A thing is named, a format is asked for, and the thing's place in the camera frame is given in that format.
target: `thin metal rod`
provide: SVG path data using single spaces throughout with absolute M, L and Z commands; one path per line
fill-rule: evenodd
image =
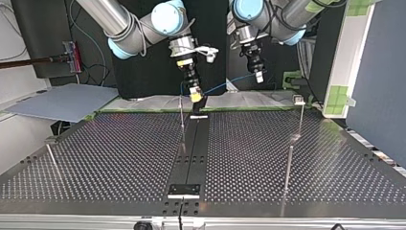
M 21 67 L 21 66 L 27 66 L 27 65 L 32 65 L 32 64 L 44 64 L 44 63 L 52 63 L 52 59 L 49 57 L 45 57 L 45 58 L 37 58 L 37 59 L 26 59 L 26 60 L 1 62 L 0 69 L 8 69 L 8 68 Z
M 52 162 L 54 163 L 54 165 L 55 165 L 55 166 L 57 166 L 57 164 L 56 164 L 56 160 L 55 160 L 55 158 L 54 158 L 54 153 L 53 153 L 53 152 L 52 152 L 52 150 L 51 150 L 51 146 L 50 146 L 50 144 L 47 144 L 47 149 L 48 149 L 48 152 L 50 153 L 50 156 L 51 156 Z
M 289 153 L 287 155 L 287 167 L 286 167 L 286 179 L 284 180 L 284 191 L 287 192 L 289 189 L 289 178 L 290 178 L 290 168 L 292 165 L 293 157 L 293 146 L 289 147 Z
M 181 127 L 182 127 L 182 137 L 183 141 L 185 142 L 185 119 L 183 115 L 183 97 L 182 95 L 179 96 L 179 107 L 180 107 L 180 119 L 181 119 Z
M 299 137 L 302 136 L 302 124 L 304 122 L 305 105 L 302 105 L 301 121 L 299 122 Z

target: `metal frame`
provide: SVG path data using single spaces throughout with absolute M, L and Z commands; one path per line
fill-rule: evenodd
M 210 119 L 189 120 L 184 142 L 179 146 L 177 158 L 173 165 L 167 191 L 171 184 L 200 184 L 199 199 L 163 199 L 159 203 L 146 203 L 142 208 L 135 205 L 120 205 L 100 202 L 3 202 L 0 212 L 0 229 L 33 228 L 33 229 L 130 229 L 137 221 L 152 222 L 154 226 L 165 226 L 166 229 L 179 229 L 181 221 L 185 227 L 192 229 L 331 229 L 335 223 L 342 223 L 351 229 L 406 228 L 406 206 L 404 205 L 354 205 L 343 203 L 294 204 L 284 200 L 269 204 L 246 203 L 210 203 L 204 201 L 205 179 L 207 170 Z M 60 140 L 72 135 L 86 123 L 77 124 L 63 133 Z M 371 151 L 362 146 L 343 129 L 337 133 L 352 148 L 363 154 L 365 161 L 372 164 L 386 177 L 391 178 L 406 193 L 406 179 L 384 161 L 380 161 Z M 31 155 L 34 157 L 46 154 L 40 149 Z M 28 159 L 0 176 L 0 181 L 7 181 L 16 173 L 29 167 Z

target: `cable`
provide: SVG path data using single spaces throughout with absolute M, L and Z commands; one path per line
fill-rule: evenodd
M 194 24 L 195 21 L 196 21 L 195 18 L 192 19 L 191 22 L 188 24 L 188 26 L 185 27 L 185 29 L 183 29 L 182 31 L 180 31 L 180 32 L 178 32 L 178 33 L 176 33 L 176 34 L 171 34 L 170 36 L 178 36 L 178 35 L 181 35 L 183 32 L 185 32 L 186 30 L 188 30 L 188 29 Z M 140 21 L 140 22 L 141 22 L 141 24 L 142 24 L 143 26 L 149 28 L 150 30 L 154 31 L 155 33 L 157 33 L 157 34 L 159 34 L 159 35 L 161 34 L 159 31 L 157 31 L 157 30 L 156 30 L 155 28 L 153 28 L 151 25 L 148 25 L 147 23 L 145 23 L 145 22 L 143 22 L 143 21 Z
M 89 66 L 89 67 L 87 67 L 87 68 L 90 70 L 90 69 L 92 69 L 93 67 L 96 67 L 96 66 L 103 67 L 104 70 L 107 71 L 107 73 L 102 77 L 101 82 L 98 83 L 99 86 L 104 86 L 105 80 L 106 80 L 107 77 L 110 75 L 111 70 L 110 70 L 109 68 L 107 68 L 107 66 L 104 66 L 104 65 L 102 65 L 102 64 L 92 64 L 91 66 Z
M 101 54 L 102 64 L 105 66 L 104 54 L 102 53 L 102 49 L 101 49 L 101 47 L 99 46 L 98 42 L 96 42 L 96 40 L 95 40 L 91 35 L 89 35 L 88 33 L 86 33 L 86 32 L 76 23 L 76 21 L 74 20 L 74 18 L 73 18 L 73 16 L 72 16 L 72 6 L 74 5 L 75 2 L 76 2 L 76 0 L 72 0 L 71 4 L 70 4 L 70 6 L 69 6 L 69 17 L 70 17 L 72 23 L 75 25 L 75 27 L 76 27 L 80 32 L 82 32 L 84 35 L 86 35 L 86 36 L 95 44 L 95 46 L 98 48 L 98 50 L 99 50 L 99 52 L 100 52 L 100 54 Z M 104 71 L 103 71 L 103 75 L 106 76 L 106 70 L 105 70 L 105 69 L 104 69 Z
M 79 79 L 79 75 L 75 74 L 76 78 L 77 78 L 77 84 L 80 84 L 80 79 Z
M 272 13 L 275 14 L 275 17 L 281 22 L 281 24 L 284 25 L 284 27 L 286 27 L 287 29 L 289 29 L 289 30 L 291 30 L 291 31 L 303 31 L 303 30 L 306 30 L 306 27 L 304 27 L 304 28 L 303 28 L 303 27 L 298 28 L 298 27 L 293 27 L 293 26 L 289 25 L 289 24 L 284 20 L 284 17 L 283 17 L 283 9 L 282 9 L 280 6 L 275 6 L 275 8 L 274 8 L 274 5 L 273 5 L 272 1 L 268 1 L 268 2 L 269 2 L 269 5 L 271 6 Z M 281 11 L 281 17 L 278 15 L 278 10 Z
M 301 54 L 301 51 L 299 50 L 299 46 L 297 47 L 297 51 L 298 51 L 298 55 L 299 55 L 300 64 L 301 64 L 302 68 L 304 69 L 304 75 L 302 76 L 302 78 L 305 79 L 305 81 L 307 82 L 307 86 L 310 89 L 310 93 L 313 95 L 314 99 L 316 99 L 319 106 L 322 109 L 324 109 L 323 103 L 317 98 L 316 94 L 313 91 L 313 88 L 310 85 L 310 81 L 308 80 L 307 76 L 305 75 L 305 65 L 304 65 L 304 62 L 302 60 L 302 54 Z
M 23 50 L 20 54 L 15 55 L 15 56 L 12 56 L 12 57 L 1 58 L 0 61 L 11 60 L 11 59 L 14 59 L 14 58 L 19 58 L 19 57 L 23 56 L 23 55 L 26 53 L 26 51 L 27 51 L 27 47 L 24 48 L 24 50 Z
M 79 10 L 78 10 L 78 14 L 76 15 L 76 17 L 75 17 L 75 19 L 74 19 L 75 22 L 78 20 L 78 18 L 79 18 L 79 16 L 80 16 L 80 13 L 81 13 L 82 10 L 83 10 L 83 7 L 80 6 L 80 8 L 79 8 Z M 71 25 L 69 26 L 69 29 L 72 29 L 73 27 L 74 27 L 74 24 L 71 23 Z
M 12 14 L 14 14 L 14 10 L 12 9 L 11 6 L 5 4 L 5 3 L 0 3 L 0 7 L 5 8 L 6 10 L 9 10 Z M 6 20 L 9 22 L 11 25 L 12 29 L 15 31 L 16 34 L 18 34 L 20 37 L 22 37 L 21 33 L 18 31 L 18 29 L 14 26 L 14 24 L 11 23 L 10 19 L 6 16 L 6 14 L 3 11 L 0 11 L 3 16 L 6 18 Z
M 104 86 L 105 80 L 107 79 L 107 77 L 110 75 L 110 70 L 108 70 L 107 74 L 102 78 L 100 86 Z
M 257 33 L 257 35 L 256 35 L 256 37 L 255 37 L 255 40 L 257 40 L 258 39 L 258 37 L 259 37 L 259 35 L 261 34 L 261 33 L 264 33 L 266 30 L 268 30 L 268 28 L 269 28 L 269 36 L 271 37 L 271 39 L 272 39 L 272 36 L 271 36 L 271 34 L 272 34 L 272 22 L 274 21 L 274 18 L 275 18 L 275 13 L 272 13 L 271 12 L 271 9 L 269 8 L 270 7 L 270 4 L 267 4 L 266 3 L 266 0 L 263 0 L 263 2 L 264 2 L 264 4 L 265 4 L 265 6 L 266 6 L 266 9 L 268 9 L 268 14 L 269 14 L 269 21 L 268 21 L 268 23 L 265 25 L 265 27 L 262 29 L 262 30 L 258 30 L 258 33 Z
M 312 2 L 314 2 L 315 4 L 319 5 L 320 7 L 324 7 L 324 8 L 341 8 L 347 5 L 347 3 L 349 2 L 348 0 L 342 0 L 341 2 L 337 3 L 337 4 L 326 4 L 321 2 L 320 0 L 311 0 Z
M 197 53 L 199 53 L 200 55 L 205 56 L 205 57 L 208 57 L 208 56 L 209 56 L 208 54 L 206 54 L 206 53 L 204 53 L 204 52 L 202 52 L 202 51 L 199 51 L 199 50 L 193 49 L 193 48 L 191 48 L 191 47 L 187 47 L 187 46 L 172 46 L 172 47 L 170 47 L 170 48 L 184 48 L 184 49 L 188 49 L 188 50 L 191 50 L 191 51 L 195 51 L 195 52 L 197 52 Z
M 86 65 L 84 63 L 82 63 L 81 65 L 83 66 L 84 72 L 86 72 L 87 74 L 87 81 L 85 82 L 85 84 L 88 84 L 90 80 L 92 80 L 95 84 L 98 84 L 98 82 L 90 75 Z
M 250 77 L 254 77 L 254 76 L 255 76 L 255 74 L 250 74 L 250 75 L 247 75 L 247 76 L 243 76 L 243 77 L 239 77 L 239 78 L 230 80 L 230 82 L 240 81 L 240 80 L 243 80 L 243 79 L 246 79 L 246 78 L 250 78 Z M 214 88 L 212 88 L 212 89 L 210 89 L 210 90 L 204 92 L 204 94 L 209 94 L 209 93 L 215 91 L 216 89 L 221 88 L 221 87 L 223 87 L 223 86 L 225 86 L 225 85 L 227 85 L 227 82 L 222 83 L 222 84 L 220 84 L 220 85 L 218 85 L 218 86 L 216 86 L 216 87 L 214 87 Z
M 7 4 L 5 4 L 5 3 L 0 2 L 0 8 L 1 8 L 1 7 L 5 8 L 6 10 L 9 10 L 11 13 L 14 13 L 14 10 L 12 9 L 12 7 L 9 6 L 9 5 L 7 5 Z M 6 20 L 9 22 L 9 24 L 11 25 L 11 27 L 12 27 L 12 29 L 15 31 L 15 33 L 18 34 L 18 35 L 22 38 L 21 33 L 20 33 L 20 32 L 18 31 L 18 29 L 11 23 L 11 21 L 10 21 L 9 18 L 6 16 L 6 14 L 5 14 L 3 11 L 0 11 L 0 12 L 3 14 L 3 16 L 4 16 L 4 17 L 6 18 Z M 27 47 L 24 47 L 23 51 L 21 51 L 18 55 L 15 55 L 15 56 L 12 56 L 12 57 L 0 58 L 0 61 L 5 61 L 5 60 L 11 60 L 11 59 L 14 59 L 14 58 L 19 58 L 19 57 L 23 56 L 26 52 L 27 52 Z

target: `black backdrop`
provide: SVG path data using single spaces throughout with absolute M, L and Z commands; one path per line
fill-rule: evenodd
M 147 15 L 159 3 L 165 0 L 119 0 L 131 12 L 140 18 Z M 41 39 L 51 39 L 52 48 L 61 48 L 61 42 L 67 40 L 66 31 L 68 25 L 60 26 L 61 22 L 68 24 L 67 14 L 72 0 L 12 0 L 18 22 L 24 22 L 21 26 L 24 39 L 32 57 L 36 57 L 33 51 L 38 51 L 42 56 L 54 55 L 43 54 L 48 51 L 50 42 L 37 42 Z M 206 63 L 202 57 L 198 65 L 199 73 L 203 81 L 203 89 L 207 90 L 225 82 L 226 76 L 232 80 L 248 73 L 245 57 L 239 57 L 239 50 L 229 49 L 230 41 L 226 35 L 226 14 L 228 0 L 183 0 L 189 19 L 195 18 L 192 26 L 193 36 L 200 44 L 209 43 L 220 52 L 213 64 Z M 49 9 L 47 13 L 34 11 L 32 8 Z M 66 13 L 57 9 L 65 8 Z M 169 43 L 167 40 L 150 47 L 147 57 L 132 57 L 128 60 L 120 60 L 114 57 L 107 46 L 107 39 L 102 28 L 90 15 L 80 9 L 78 3 L 73 4 L 72 15 L 78 25 L 91 35 L 100 45 L 106 59 L 106 66 L 111 70 L 106 78 L 105 85 L 117 87 L 120 95 L 125 99 L 143 98 L 151 95 L 179 95 L 180 82 L 183 74 L 177 69 L 175 61 L 169 56 Z M 29 28 L 42 28 L 46 33 L 33 33 Z M 102 63 L 101 55 L 95 44 L 76 27 L 71 28 L 72 39 L 79 44 L 81 59 L 84 64 L 91 66 Z M 263 40 L 262 57 L 266 59 L 268 72 L 264 76 L 264 83 L 257 84 L 255 78 L 249 78 L 235 82 L 240 90 L 271 90 L 282 87 L 282 76 L 285 71 L 299 69 L 296 47 L 281 46 L 271 43 L 269 37 Z M 103 68 L 96 66 L 88 70 L 92 79 L 89 80 L 87 72 L 79 75 L 82 83 L 100 84 L 103 79 Z M 54 74 L 44 71 L 45 78 Z M 75 77 L 51 79 L 52 85 L 63 85 L 76 82 Z M 219 95 L 225 92 L 225 87 L 219 88 L 211 95 Z
M 147 15 L 162 0 L 121 0 L 131 12 L 140 18 Z M 189 20 L 196 18 L 192 34 L 199 44 L 209 43 L 220 50 L 213 64 L 199 61 L 198 71 L 203 89 L 215 87 L 226 78 L 228 0 L 183 0 Z M 179 95 L 183 74 L 170 58 L 169 42 L 160 42 L 147 50 L 146 57 L 120 60 L 113 57 L 114 71 L 120 95 L 125 98 L 142 98 L 151 95 Z M 225 88 L 213 94 L 220 94 Z

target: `green label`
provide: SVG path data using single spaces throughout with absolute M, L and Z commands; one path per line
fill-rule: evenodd
M 342 115 L 347 105 L 348 91 L 349 88 L 345 85 L 332 85 L 329 90 L 325 113 Z
M 347 16 L 364 16 L 367 15 L 373 0 L 350 0 Z
M 337 0 L 319 0 L 320 2 L 322 2 L 322 3 L 324 3 L 324 4 L 327 4 L 327 5 L 329 5 L 329 4 L 331 4 L 331 3 L 333 3 L 333 2 L 337 2 Z M 325 8 L 324 7 L 321 7 L 321 6 L 319 6 L 319 5 L 317 5 L 315 2 L 313 2 L 313 1 L 310 1 L 310 3 L 307 5 L 307 7 L 305 7 L 305 9 L 308 11 L 308 12 L 314 12 L 314 13 L 319 13 L 319 12 L 321 12 L 322 10 L 324 10 Z

